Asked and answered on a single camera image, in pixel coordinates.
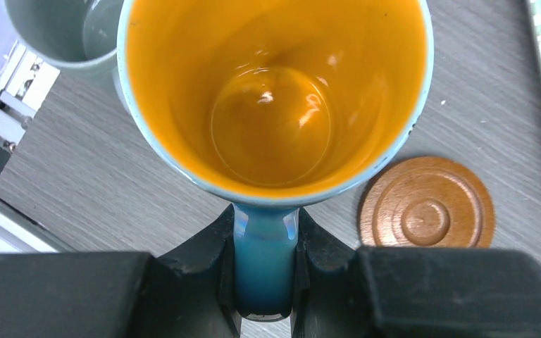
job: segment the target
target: round wooden disc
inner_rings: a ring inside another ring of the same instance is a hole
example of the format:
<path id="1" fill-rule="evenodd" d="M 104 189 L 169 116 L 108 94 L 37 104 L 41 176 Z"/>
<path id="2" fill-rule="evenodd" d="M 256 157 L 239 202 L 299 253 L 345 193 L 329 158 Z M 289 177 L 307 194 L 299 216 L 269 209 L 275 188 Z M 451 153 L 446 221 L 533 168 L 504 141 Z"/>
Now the round wooden disc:
<path id="1" fill-rule="evenodd" d="M 463 165 L 412 158 L 384 173 L 361 201 L 361 241 L 371 246 L 488 247 L 495 210 Z"/>

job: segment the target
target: cup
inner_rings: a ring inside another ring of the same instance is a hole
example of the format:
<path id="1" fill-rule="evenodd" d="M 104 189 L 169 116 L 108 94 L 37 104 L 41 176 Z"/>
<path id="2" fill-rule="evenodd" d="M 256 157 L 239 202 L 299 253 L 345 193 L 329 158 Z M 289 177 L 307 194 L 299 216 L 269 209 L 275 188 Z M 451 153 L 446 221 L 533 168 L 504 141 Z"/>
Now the cup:
<path id="1" fill-rule="evenodd" d="M 62 73 L 122 100 L 117 29 L 123 0 L 4 0 L 19 40 Z"/>
<path id="2" fill-rule="evenodd" d="M 154 151 L 235 210 L 235 300 L 292 302 L 298 208 L 378 173 L 433 73 L 424 0 L 127 0 L 120 83 Z"/>

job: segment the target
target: wooden coaster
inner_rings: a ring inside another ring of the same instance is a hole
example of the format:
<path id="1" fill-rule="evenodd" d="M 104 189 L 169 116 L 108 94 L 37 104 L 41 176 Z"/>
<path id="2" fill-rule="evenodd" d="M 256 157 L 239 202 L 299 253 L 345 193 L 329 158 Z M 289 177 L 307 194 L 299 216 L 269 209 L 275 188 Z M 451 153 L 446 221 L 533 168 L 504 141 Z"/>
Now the wooden coaster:
<path id="1" fill-rule="evenodd" d="M 361 201 L 361 241 L 371 246 L 488 247 L 495 210 L 463 165 L 413 158 L 384 173 Z"/>

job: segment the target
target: wood grain surface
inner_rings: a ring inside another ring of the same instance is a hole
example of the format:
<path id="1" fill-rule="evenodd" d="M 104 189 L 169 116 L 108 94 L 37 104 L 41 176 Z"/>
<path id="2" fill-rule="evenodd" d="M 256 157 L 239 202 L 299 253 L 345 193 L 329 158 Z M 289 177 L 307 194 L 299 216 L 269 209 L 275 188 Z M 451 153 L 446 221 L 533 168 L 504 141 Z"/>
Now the wood grain surface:
<path id="1" fill-rule="evenodd" d="M 523 0 L 432 0 L 435 72 L 398 159 L 444 156 L 490 190 L 492 245 L 541 262 L 541 88 Z M 310 206 L 350 246 L 363 187 Z M 158 159 L 120 104 L 61 76 L 0 177 L 0 197 L 80 250 L 162 254 L 227 202 Z M 289 323 L 244 323 L 243 337 L 288 337 Z"/>

